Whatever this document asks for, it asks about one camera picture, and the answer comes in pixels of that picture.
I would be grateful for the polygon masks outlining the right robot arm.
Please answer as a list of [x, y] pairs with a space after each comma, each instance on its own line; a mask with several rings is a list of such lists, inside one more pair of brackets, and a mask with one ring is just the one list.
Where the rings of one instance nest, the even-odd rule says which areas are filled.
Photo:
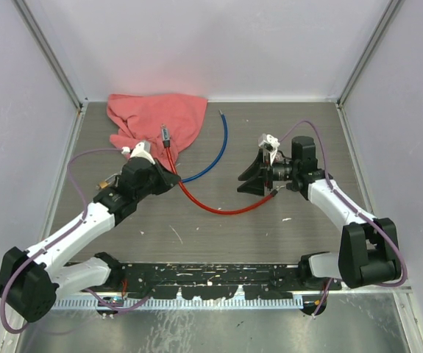
[[324, 279], [339, 279], [350, 288], [381, 285], [400, 279], [402, 264], [397, 255], [397, 229], [390, 218], [376, 218], [363, 210], [318, 166], [312, 137], [291, 141], [291, 156], [280, 150], [280, 142], [269, 134], [258, 141], [258, 153], [239, 176], [239, 193], [262, 196], [275, 182], [300, 193], [317, 206], [341, 233], [338, 252], [303, 255], [298, 263], [301, 286], [313, 290]]

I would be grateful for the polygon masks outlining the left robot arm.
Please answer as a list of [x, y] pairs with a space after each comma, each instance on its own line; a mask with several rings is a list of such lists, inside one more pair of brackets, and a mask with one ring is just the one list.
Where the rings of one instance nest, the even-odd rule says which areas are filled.
[[0, 312], [10, 306], [26, 322], [40, 320], [64, 296], [93, 287], [119, 289], [122, 264], [100, 252], [76, 265], [68, 261], [100, 235], [132, 215], [147, 196], [158, 196], [180, 182], [157, 160], [133, 157], [99, 186], [99, 193], [70, 223], [22, 251], [5, 253], [0, 269]]

